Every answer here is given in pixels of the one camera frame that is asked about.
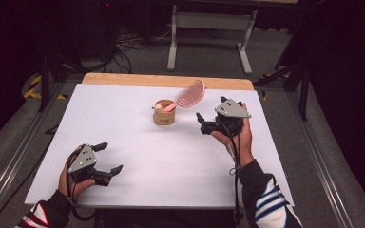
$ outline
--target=metal rail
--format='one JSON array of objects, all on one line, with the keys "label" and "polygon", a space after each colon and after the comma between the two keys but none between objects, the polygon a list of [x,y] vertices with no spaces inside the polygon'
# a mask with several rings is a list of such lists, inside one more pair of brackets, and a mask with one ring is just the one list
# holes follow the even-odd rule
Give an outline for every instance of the metal rail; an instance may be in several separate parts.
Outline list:
[{"label": "metal rail", "polygon": [[333,211],[335,213],[337,222],[342,228],[353,228],[349,215],[346,211],[345,206],[342,203],[342,199],[337,191],[334,180],[331,178],[331,174],[325,165],[324,159],[322,159],[321,153],[318,149],[316,140],[314,139],[313,133],[307,122],[302,120],[300,112],[298,110],[298,99],[294,92],[286,92],[286,96],[289,100],[290,106],[293,108],[298,121],[298,125],[301,128],[302,133],[309,147],[310,156],[312,158],[313,164],[316,167],[319,179],[321,180],[322,186],[324,187],[325,193],[327,194],[328,200],[331,203]]},{"label": "metal rail", "polygon": [[[56,98],[60,94],[64,83],[56,83],[52,88],[50,93],[51,98]],[[26,155],[29,152],[29,148],[32,146],[34,142],[35,136],[40,129],[41,124],[43,123],[44,119],[46,118],[49,110],[51,109],[52,105],[55,103],[56,99],[50,99],[46,108],[42,111],[37,113],[35,119],[33,120],[25,138],[20,143],[19,147],[17,148],[16,152],[13,154],[8,166],[6,167],[5,171],[0,176],[0,203],[7,193],[8,189],[10,188],[13,179],[16,177],[16,174],[22,165]]]}]

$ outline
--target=sleeve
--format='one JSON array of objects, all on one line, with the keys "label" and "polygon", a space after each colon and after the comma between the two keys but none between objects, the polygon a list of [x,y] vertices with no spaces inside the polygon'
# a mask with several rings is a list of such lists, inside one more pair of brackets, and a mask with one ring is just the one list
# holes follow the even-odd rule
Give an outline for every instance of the sleeve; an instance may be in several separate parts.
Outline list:
[{"label": "sleeve", "polygon": [[16,225],[17,227],[62,228],[69,223],[70,204],[58,190],[48,201],[41,200]]},{"label": "sleeve", "polygon": [[251,227],[302,227],[274,175],[263,173],[257,160],[241,169],[240,182],[242,201]]}]

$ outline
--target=stool leg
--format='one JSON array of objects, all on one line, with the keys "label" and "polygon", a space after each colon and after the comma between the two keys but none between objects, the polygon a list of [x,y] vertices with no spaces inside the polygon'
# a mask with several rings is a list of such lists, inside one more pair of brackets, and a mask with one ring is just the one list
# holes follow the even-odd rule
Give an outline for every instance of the stool leg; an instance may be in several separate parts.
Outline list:
[{"label": "stool leg", "polygon": [[173,71],[176,66],[176,54],[177,54],[177,6],[173,6],[173,15],[171,16],[171,44],[170,52],[168,53],[167,70]]},{"label": "stool leg", "polygon": [[251,17],[248,18],[248,24],[247,28],[244,32],[244,37],[242,39],[241,43],[237,44],[237,47],[239,49],[239,54],[241,58],[242,67],[244,68],[245,74],[252,74],[252,69],[250,67],[250,63],[248,62],[247,53],[245,52],[245,49],[247,48],[248,40],[250,39],[251,31],[253,30],[254,23],[256,22],[257,17],[257,11],[253,10],[251,12]]}]

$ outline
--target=wooden table edge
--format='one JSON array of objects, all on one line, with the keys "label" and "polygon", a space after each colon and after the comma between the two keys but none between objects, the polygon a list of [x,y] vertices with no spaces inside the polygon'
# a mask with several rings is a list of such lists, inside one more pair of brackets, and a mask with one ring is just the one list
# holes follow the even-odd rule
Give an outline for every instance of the wooden table edge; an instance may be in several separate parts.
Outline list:
[{"label": "wooden table edge", "polygon": [[188,87],[197,79],[202,80],[206,88],[254,90],[253,84],[247,79],[226,79],[191,76],[88,73],[82,81],[85,85],[107,86],[157,86],[157,87]]}]

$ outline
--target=wooden cup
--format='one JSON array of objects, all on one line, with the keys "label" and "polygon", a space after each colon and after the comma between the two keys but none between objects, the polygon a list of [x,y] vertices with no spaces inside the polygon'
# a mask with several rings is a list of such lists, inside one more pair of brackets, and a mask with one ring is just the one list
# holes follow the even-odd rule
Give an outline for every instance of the wooden cup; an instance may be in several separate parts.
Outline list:
[{"label": "wooden cup", "polygon": [[[173,104],[173,101],[170,100],[159,100],[155,105],[160,104],[163,109],[167,106]],[[176,109],[174,108],[171,112],[155,112],[153,113],[153,122],[157,125],[170,125],[174,123],[174,119],[176,116]]]}]

